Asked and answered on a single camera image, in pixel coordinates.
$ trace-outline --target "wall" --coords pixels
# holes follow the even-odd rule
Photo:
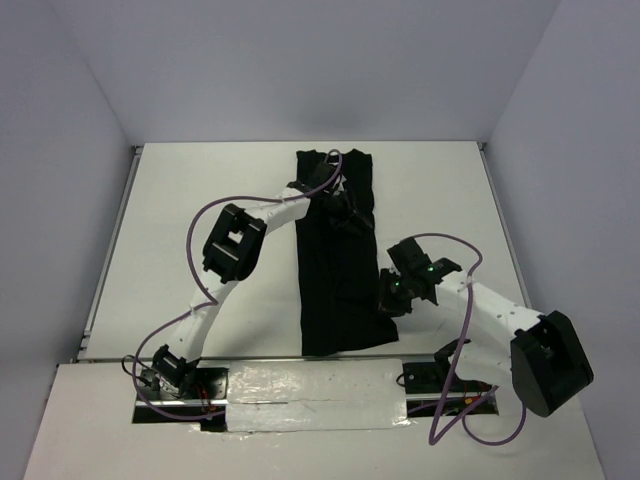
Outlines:
[[[536,307],[595,370],[581,396],[610,479],[640,472],[640,2],[563,0],[488,144]]]
[[[486,139],[558,0],[51,0],[132,141]]]
[[[77,351],[131,159],[43,0],[0,0],[0,475],[22,478]]]

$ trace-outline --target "folded black garment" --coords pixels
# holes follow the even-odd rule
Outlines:
[[[304,183],[326,154],[297,152]],[[398,340],[378,313],[379,271],[371,188],[371,155],[343,155],[340,195],[313,198],[296,222],[302,355],[324,356]]]

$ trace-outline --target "black cloth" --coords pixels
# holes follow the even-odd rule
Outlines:
[[[325,155],[315,150],[297,152],[298,180],[304,183]],[[307,215],[296,222],[304,356],[398,340],[393,320],[378,313],[372,168],[371,155],[358,150],[343,155],[342,185],[357,215],[353,209],[336,213],[327,203],[333,197],[313,198]]]

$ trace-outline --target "white table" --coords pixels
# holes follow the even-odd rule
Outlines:
[[[522,302],[489,182],[472,142],[220,143],[147,145],[110,261],[85,359],[118,359],[154,327],[185,310],[194,286],[184,259],[187,226],[198,208],[232,194],[273,195],[295,176],[295,151],[358,148],[374,157],[380,267],[386,248],[407,235],[446,232],[485,254],[477,278]],[[200,249],[217,212],[196,233]],[[424,242],[434,257],[468,266],[473,254],[447,241]],[[401,341],[358,354],[430,353],[457,337],[458,318],[428,302],[397,320]],[[270,236],[254,274],[225,303],[205,344],[209,357],[298,356],[295,230]],[[166,337],[152,342],[150,355]],[[519,419],[512,392],[500,390],[500,416],[470,419],[478,435],[509,435]],[[48,402],[27,480],[535,479],[603,477],[577,399],[549,419],[529,415],[511,444],[474,443],[460,427],[436,447],[430,419],[376,431],[240,435],[197,425],[133,425],[134,392],[117,363],[64,365]]]
[[[149,331],[186,310],[195,286],[186,266],[185,236],[202,205],[234,194],[276,195],[295,178],[297,150],[331,148],[373,155],[380,268],[390,265],[386,249],[402,238],[446,232],[484,253],[476,278],[523,302],[474,142],[150,144],[133,182],[84,358],[133,353]],[[196,259],[220,208],[205,215],[196,230]],[[448,240],[421,243],[432,258],[447,256],[466,267],[475,260],[473,252]],[[412,315],[396,321],[399,342],[354,353],[428,354],[457,338],[461,316],[447,317],[429,302],[414,304]],[[221,310],[203,356],[299,356],[299,322],[295,227],[289,224],[266,239],[256,270]],[[152,355],[169,335],[169,330],[158,335],[143,354]]]

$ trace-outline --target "white wall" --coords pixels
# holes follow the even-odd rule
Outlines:
[[[487,139],[559,0],[51,0],[132,141]]]
[[[77,352],[131,153],[44,0],[0,0],[0,476]]]
[[[566,312],[610,479],[640,472],[640,2],[563,0],[488,145],[535,306]]]

